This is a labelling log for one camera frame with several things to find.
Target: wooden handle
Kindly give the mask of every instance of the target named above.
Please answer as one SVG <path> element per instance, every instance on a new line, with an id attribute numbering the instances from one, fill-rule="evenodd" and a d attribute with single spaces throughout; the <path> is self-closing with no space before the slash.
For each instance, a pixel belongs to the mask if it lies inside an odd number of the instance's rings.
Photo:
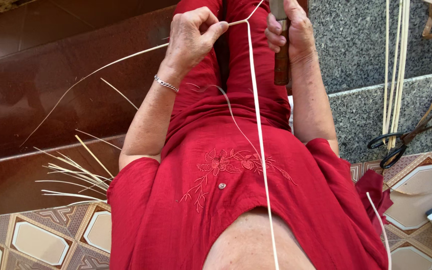
<path id="1" fill-rule="evenodd" d="M 281 35 L 286 38 L 286 43 L 281 47 L 278 53 L 274 54 L 274 85 L 285 86 L 290 82 L 290 56 L 288 53 L 289 38 L 288 38 L 288 27 L 290 25 L 289 20 L 278 21 L 283 31 Z"/>

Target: speckled granite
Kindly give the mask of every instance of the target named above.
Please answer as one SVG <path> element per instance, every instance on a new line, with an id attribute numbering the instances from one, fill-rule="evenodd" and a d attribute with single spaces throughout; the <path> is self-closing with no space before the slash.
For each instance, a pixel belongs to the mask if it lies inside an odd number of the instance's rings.
<path id="1" fill-rule="evenodd" d="M 381 134 L 383 85 L 329 95 L 339 140 L 340 156 L 351 163 L 383 158 L 385 151 L 368 149 L 367 143 Z M 432 101 L 432 74 L 406 79 L 398 131 L 411 131 Z M 418 135 L 405 155 L 432 151 L 432 129 Z"/>
<path id="2" fill-rule="evenodd" d="M 399 1 L 391 3 L 390 79 Z M 432 74 L 432 39 L 421 36 L 428 7 L 423 1 L 411 1 L 405 78 Z M 385 0 L 310 0 L 309 18 L 328 93 L 384 83 Z"/>

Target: chain bracelet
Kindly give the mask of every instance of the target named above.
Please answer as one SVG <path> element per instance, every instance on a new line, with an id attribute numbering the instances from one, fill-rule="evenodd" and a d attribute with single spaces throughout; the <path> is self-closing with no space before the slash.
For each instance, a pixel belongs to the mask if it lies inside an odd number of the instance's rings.
<path id="1" fill-rule="evenodd" d="M 165 83 L 165 82 L 161 81 L 161 79 L 158 77 L 158 74 L 154 75 L 154 80 L 164 87 L 167 87 L 169 89 L 173 89 L 174 92 L 176 92 L 176 93 L 180 90 L 179 88 L 176 88 L 169 83 Z"/>

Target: woman's left hand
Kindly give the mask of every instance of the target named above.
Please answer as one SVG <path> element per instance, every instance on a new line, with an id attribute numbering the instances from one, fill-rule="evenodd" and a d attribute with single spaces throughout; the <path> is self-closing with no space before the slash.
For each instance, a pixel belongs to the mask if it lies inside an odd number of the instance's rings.
<path id="1" fill-rule="evenodd" d="M 166 57 L 161 65 L 165 66 L 164 70 L 171 70 L 171 76 L 182 80 L 227 29 L 228 23 L 219 21 L 207 7 L 174 15 Z"/>

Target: red dress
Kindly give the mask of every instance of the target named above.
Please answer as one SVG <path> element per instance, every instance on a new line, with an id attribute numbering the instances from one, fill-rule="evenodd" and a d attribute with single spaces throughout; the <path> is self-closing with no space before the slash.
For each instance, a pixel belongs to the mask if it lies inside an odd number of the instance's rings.
<path id="1" fill-rule="evenodd" d="M 229 22 L 244 19 L 257 4 L 228 2 Z M 217 0 L 183 0 L 176 12 L 202 5 L 219 15 Z M 316 269 L 387 269 L 385 248 L 351 181 L 350 164 L 327 140 L 304 145 L 291 134 L 288 97 L 284 87 L 273 84 L 274 54 L 263 34 L 268 11 L 263 3 L 249 23 L 271 209 Z M 228 33 L 227 95 L 237 124 L 259 150 L 247 26 L 231 26 Z M 181 84 L 161 164 L 137 159 L 112 181 L 107 192 L 112 270 L 201 269 L 230 224 L 252 208 L 267 206 L 259 156 L 233 122 L 225 97 L 211 85 L 221 85 L 214 51 Z"/>

